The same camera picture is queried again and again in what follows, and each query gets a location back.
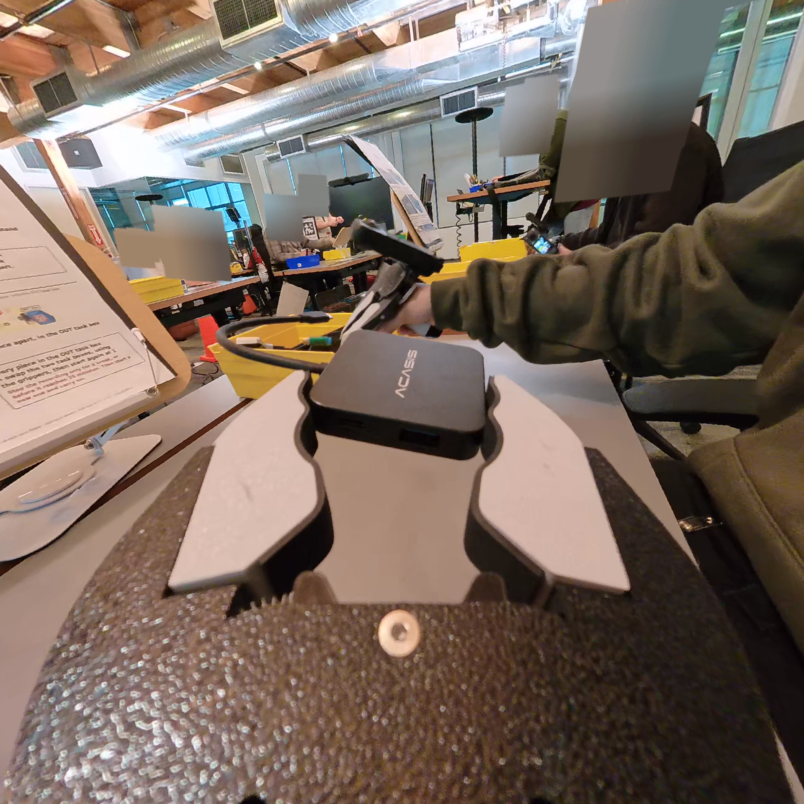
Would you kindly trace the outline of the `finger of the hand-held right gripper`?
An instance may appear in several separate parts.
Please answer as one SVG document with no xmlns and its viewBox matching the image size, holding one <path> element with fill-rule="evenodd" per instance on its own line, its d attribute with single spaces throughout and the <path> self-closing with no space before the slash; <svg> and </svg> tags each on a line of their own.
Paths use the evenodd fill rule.
<svg viewBox="0 0 804 804">
<path fill-rule="evenodd" d="M 342 328 L 339 345 L 343 346 L 347 339 L 359 331 L 377 330 L 384 324 L 391 313 L 391 298 L 379 294 L 365 294 L 352 312 L 347 324 Z"/>
</svg>

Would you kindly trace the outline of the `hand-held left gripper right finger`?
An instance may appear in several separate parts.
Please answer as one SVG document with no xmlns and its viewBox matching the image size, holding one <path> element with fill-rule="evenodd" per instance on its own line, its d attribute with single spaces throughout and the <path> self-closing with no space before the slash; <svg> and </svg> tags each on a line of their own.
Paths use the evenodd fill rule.
<svg viewBox="0 0 804 804">
<path fill-rule="evenodd" d="M 585 448 L 548 406 L 490 377 L 481 451 L 465 530 L 481 598 L 541 608 L 560 586 L 629 593 Z"/>
</svg>

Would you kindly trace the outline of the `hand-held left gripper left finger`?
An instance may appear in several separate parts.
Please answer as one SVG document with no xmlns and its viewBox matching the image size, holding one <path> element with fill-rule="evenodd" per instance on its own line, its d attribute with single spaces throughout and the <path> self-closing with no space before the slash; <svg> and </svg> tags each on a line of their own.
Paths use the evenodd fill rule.
<svg viewBox="0 0 804 804">
<path fill-rule="evenodd" d="M 315 460 L 312 384 L 292 371 L 217 438 L 167 582 L 172 595 L 235 587 L 244 606 L 333 604 L 316 571 L 334 524 Z"/>
</svg>

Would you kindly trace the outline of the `black hub with cable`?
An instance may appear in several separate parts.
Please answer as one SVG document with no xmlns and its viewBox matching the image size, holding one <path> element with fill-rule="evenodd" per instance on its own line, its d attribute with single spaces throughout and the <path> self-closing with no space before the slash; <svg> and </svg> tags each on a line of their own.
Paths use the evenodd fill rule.
<svg viewBox="0 0 804 804">
<path fill-rule="evenodd" d="M 240 344 L 246 321 L 216 332 L 229 354 L 289 370 L 301 381 L 301 403 L 315 431 L 331 437 L 465 461 L 480 450 L 487 422 L 481 353 L 437 339 L 357 330 L 341 337 L 328 363 L 272 356 Z"/>
</svg>

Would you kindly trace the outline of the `person's right forearm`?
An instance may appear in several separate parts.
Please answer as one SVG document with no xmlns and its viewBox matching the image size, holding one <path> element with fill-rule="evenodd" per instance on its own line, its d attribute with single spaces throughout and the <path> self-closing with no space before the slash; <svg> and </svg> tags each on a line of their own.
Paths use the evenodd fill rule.
<svg viewBox="0 0 804 804">
<path fill-rule="evenodd" d="M 632 376 L 761 365 L 802 382 L 802 162 L 691 225 L 616 248 L 477 260 L 431 286 L 434 322 L 531 363 L 608 359 Z"/>
</svg>

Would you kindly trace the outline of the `wooden standing desk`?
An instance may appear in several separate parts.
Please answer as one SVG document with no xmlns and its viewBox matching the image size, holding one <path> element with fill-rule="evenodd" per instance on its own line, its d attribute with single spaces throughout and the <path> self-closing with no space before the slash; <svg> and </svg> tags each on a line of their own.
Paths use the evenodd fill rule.
<svg viewBox="0 0 804 804">
<path fill-rule="evenodd" d="M 484 206 L 489 206 L 491 210 L 491 238 L 492 240 L 503 240 L 511 236 L 520 236 L 521 227 L 508 225 L 508 206 L 511 203 L 548 190 L 551 181 L 542 179 L 530 182 L 496 182 L 486 183 L 474 191 L 457 193 L 447 197 L 449 204 L 456 206 L 457 216 L 469 216 L 472 218 L 474 227 L 474 238 L 479 238 L 479 210 Z"/>
</svg>

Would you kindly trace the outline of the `person's right hand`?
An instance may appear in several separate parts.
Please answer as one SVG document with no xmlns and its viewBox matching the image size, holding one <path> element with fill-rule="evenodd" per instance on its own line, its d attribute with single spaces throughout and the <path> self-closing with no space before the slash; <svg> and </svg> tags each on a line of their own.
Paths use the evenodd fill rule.
<svg viewBox="0 0 804 804">
<path fill-rule="evenodd" d="M 388 331 L 407 336 L 439 337 L 441 330 L 436 327 L 431 301 L 431 286 L 417 286 L 399 307 L 397 316 L 388 325 Z"/>
</svg>

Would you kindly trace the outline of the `tilted document stand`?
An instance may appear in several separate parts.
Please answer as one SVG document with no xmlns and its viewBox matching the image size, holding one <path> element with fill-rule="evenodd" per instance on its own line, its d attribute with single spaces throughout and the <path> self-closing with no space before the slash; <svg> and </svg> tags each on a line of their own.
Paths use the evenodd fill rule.
<svg viewBox="0 0 804 804">
<path fill-rule="evenodd" d="M 438 253 L 443 240 L 416 191 L 407 183 L 383 151 L 363 138 L 347 135 L 345 143 L 368 162 L 387 183 L 401 221 L 413 242 L 431 253 Z"/>
</svg>

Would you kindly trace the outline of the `black monitor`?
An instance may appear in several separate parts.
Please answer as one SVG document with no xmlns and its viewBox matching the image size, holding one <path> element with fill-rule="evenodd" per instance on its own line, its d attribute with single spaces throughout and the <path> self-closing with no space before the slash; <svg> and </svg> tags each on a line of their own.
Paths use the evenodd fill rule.
<svg viewBox="0 0 804 804">
<path fill-rule="evenodd" d="M 390 188 L 380 176 L 368 174 L 328 182 L 329 212 L 343 219 L 340 227 L 351 226 L 356 218 L 369 219 L 385 230 L 395 230 Z"/>
</svg>

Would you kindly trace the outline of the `wooden office table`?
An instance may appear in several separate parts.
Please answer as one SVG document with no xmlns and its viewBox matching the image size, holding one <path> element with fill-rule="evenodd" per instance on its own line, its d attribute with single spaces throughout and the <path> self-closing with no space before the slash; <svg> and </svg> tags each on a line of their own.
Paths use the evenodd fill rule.
<svg viewBox="0 0 804 804">
<path fill-rule="evenodd" d="M 357 294 L 361 294 L 368 289 L 366 274 L 378 270 L 380 261 L 380 254 L 366 251 L 339 260 L 325 260 L 314 267 L 291 268 L 276 271 L 274 274 L 294 286 L 306 289 L 310 296 L 315 296 L 324 289 L 324 280 L 327 277 L 336 279 L 338 284 L 352 278 Z"/>
<path fill-rule="evenodd" d="M 166 329 L 170 329 L 202 317 L 214 317 L 224 310 L 237 310 L 245 301 L 247 288 L 259 284 L 258 276 L 206 283 L 146 306 Z"/>
</svg>

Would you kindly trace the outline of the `black floor lamp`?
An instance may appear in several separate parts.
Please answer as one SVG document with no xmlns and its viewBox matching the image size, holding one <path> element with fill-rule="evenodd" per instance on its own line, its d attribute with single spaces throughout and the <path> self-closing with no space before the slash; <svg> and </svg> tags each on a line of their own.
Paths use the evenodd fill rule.
<svg viewBox="0 0 804 804">
<path fill-rule="evenodd" d="M 494 110 L 489 107 L 477 106 L 475 108 L 467 109 L 460 112 L 455 120 L 458 124 L 470 127 L 470 142 L 471 142 L 471 166 L 472 171 L 467 178 L 467 186 L 469 193 L 472 189 L 478 186 L 477 182 L 477 168 L 478 168 L 478 148 L 477 148 L 477 124 L 491 117 Z M 464 208 L 464 202 L 456 202 L 456 219 L 461 216 L 468 216 L 471 218 L 474 228 L 474 242 L 477 243 L 479 236 L 479 221 L 478 213 L 472 204 Z"/>
</svg>

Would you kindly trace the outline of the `white stand base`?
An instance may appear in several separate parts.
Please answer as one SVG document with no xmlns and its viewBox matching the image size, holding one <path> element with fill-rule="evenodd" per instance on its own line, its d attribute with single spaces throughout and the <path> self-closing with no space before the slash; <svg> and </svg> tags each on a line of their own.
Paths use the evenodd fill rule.
<svg viewBox="0 0 804 804">
<path fill-rule="evenodd" d="M 29 556 L 61 537 L 162 442 L 157 435 L 65 449 L 1 491 L 1 561 Z"/>
</svg>

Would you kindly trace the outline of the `person's olive clothing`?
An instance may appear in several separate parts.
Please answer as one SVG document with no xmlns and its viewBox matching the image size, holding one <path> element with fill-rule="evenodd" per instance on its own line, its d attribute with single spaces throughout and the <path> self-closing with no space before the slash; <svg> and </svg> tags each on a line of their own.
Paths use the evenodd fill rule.
<svg viewBox="0 0 804 804">
<path fill-rule="evenodd" d="M 688 464 L 803 649 L 803 300 L 755 386 L 758 422 Z"/>
</svg>

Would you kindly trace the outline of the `ceiling air vent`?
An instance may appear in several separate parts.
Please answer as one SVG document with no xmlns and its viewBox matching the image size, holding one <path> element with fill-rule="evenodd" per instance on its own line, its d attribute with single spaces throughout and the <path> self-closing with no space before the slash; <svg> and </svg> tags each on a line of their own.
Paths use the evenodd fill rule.
<svg viewBox="0 0 804 804">
<path fill-rule="evenodd" d="M 277 1 L 212 1 L 211 9 L 220 45 L 227 49 L 281 28 L 282 8 Z"/>
</svg>

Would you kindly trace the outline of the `wooden pillar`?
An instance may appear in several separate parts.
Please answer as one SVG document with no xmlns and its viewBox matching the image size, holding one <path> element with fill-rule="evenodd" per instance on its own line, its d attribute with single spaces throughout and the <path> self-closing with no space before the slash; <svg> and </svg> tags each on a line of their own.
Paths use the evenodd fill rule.
<svg viewBox="0 0 804 804">
<path fill-rule="evenodd" d="M 42 156 L 47 169 L 53 176 L 55 184 L 64 198 L 68 210 L 71 212 L 72 217 L 80 229 L 81 236 L 89 244 L 102 246 L 104 242 L 95 237 L 98 231 L 95 228 L 93 217 L 91 216 L 78 184 L 67 166 L 59 145 L 54 141 L 41 139 L 34 139 L 33 144 Z"/>
</svg>

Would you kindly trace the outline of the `black office chair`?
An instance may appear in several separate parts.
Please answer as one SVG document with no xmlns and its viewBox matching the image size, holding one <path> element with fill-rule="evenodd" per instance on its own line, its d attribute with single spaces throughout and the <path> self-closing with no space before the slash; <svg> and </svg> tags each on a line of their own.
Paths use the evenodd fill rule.
<svg viewBox="0 0 804 804">
<path fill-rule="evenodd" d="M 733 204 L 803 160 L 803 121 L 741 137 L 723 165 L 723 202 Z"/>
</svg>

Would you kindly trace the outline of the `silver ventilation duct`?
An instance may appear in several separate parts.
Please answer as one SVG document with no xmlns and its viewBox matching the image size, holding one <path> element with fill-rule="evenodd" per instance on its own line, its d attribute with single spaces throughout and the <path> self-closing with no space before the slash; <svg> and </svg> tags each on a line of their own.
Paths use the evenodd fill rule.
<svg viewBox="0 0 804 804">
<path fill-rule="evenodd" d="M 161 151 L 178 149 L 192 161 L 206 161 L 533 67 L 571 52 L 575 43 L 574 37 L 521 35 L 461 49 L 452 29 L 247 95 L 147 136 Z"/>
<path fill-rule="evenodd" d="M 419 6 L 414 1 L 277 1 L 281 28 L 224 49 L 216 21 L 168 35 L 160 43 L 87 74 L 69 65 L 32 83 L 34 98 L 12 106 L 7 116 L 24 136 L 51 139 L 85 130 L 125 106 L 139 108 L 208 80 L 316 44 L 333 34 L 390 22 Z"/>
</svg>

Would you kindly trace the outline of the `black wall speaker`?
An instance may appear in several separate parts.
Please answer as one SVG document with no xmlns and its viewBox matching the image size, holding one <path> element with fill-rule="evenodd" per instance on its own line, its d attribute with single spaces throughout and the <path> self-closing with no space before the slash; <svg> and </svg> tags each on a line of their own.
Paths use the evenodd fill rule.
<svg viewBox="0 0 804 804">
<path fill-rule="evenodd" d="M 57 143 L 65 164 L 75 170 L 97 170 L 103 167 L 93 141 L 87 137 L 74 137 Z"/>
</svg>

